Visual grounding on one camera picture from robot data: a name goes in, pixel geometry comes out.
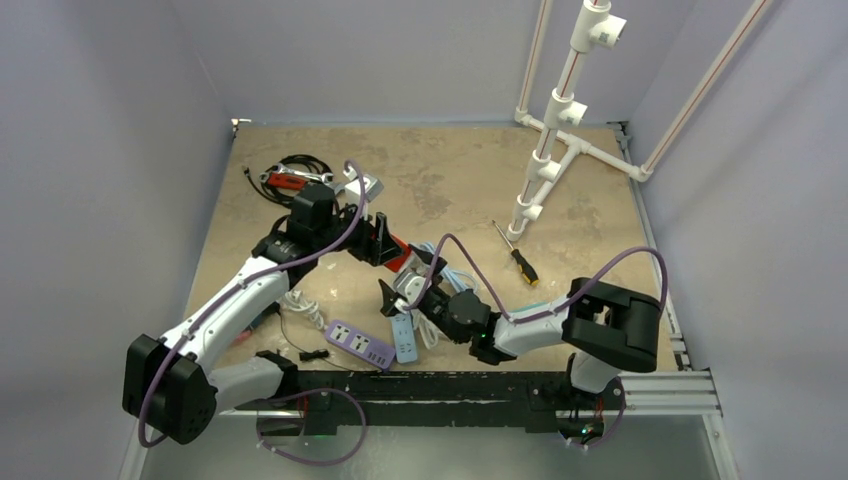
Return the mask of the white cube power socket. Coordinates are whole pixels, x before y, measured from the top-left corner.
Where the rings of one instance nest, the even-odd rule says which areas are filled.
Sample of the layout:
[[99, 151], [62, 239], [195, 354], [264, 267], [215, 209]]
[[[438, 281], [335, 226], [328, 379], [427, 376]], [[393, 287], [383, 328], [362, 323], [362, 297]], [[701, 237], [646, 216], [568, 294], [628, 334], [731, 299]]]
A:
[[425, 276], [415, 267], [403, 269], [393, 281], [397, 292], [406, 298], [407, 304], [412, 304], [424, 289]]

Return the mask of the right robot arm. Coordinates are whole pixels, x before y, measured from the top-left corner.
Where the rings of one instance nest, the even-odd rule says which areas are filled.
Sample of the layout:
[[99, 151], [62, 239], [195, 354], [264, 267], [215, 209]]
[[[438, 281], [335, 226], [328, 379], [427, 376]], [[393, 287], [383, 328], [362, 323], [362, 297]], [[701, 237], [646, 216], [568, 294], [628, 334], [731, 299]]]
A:
[[602, 280], [621, 260], [641, 250], [629, 248], [593, 277], [574, 279], [569, 292], [554, 301], [499, 312], [471, 289], [446, 293], [435, 278], [446, 265], [444, 259], [414, 249], [395, 279], [380, 284], [381, 312], [391, 317], [418, 311], [450, 341], [468, 345], [470, 355], [488, 365], [568, 344], [576, 352], [561, 392], [569, 404], [584, 407], [620, 373], [651, 373], [657, 368], [668, 279], [661, 279], [659, 297]]

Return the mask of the red cube socket adapter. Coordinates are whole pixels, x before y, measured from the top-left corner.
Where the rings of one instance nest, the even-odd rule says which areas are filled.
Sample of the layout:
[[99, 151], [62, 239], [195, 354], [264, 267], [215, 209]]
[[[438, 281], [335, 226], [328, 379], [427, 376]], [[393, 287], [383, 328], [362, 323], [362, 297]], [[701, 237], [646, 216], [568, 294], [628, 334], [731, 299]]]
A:
[[404, 264], [409, 259], [411, 255], [411, 248], [408, 243], [404, 242], [397, 236], [392, 235], [391, 238], [400, 247], [401, 253], [396, 258], [387, 262], [385, 267], [393, 273], [398, 273], [403, 269]]

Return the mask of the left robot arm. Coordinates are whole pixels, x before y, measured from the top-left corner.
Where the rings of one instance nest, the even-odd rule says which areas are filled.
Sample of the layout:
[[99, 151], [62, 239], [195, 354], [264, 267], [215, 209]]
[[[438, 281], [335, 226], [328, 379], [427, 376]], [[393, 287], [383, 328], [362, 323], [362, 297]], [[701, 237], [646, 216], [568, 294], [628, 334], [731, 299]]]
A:
[[235, 276], [204, 306], [157, 337], [142, 334], [129, 346], [122, 408], [140, 428], [152, 427], [185, 445], [213, 416], [263, 399], [284, 409], [297, 399], [297, 367], [264, 351], [219, 369], [216, 364], [236, 337], [316, 268], [319, 259], [346, 251], [372, 266], [388, 266], [405, 253], [384, 214], [370, 216], [369, 202], [383, 190], [371, 175], [345, 186], [347, 203], [336, 204], [333, 188], [304, 187], [288, 215], [251, 250]]

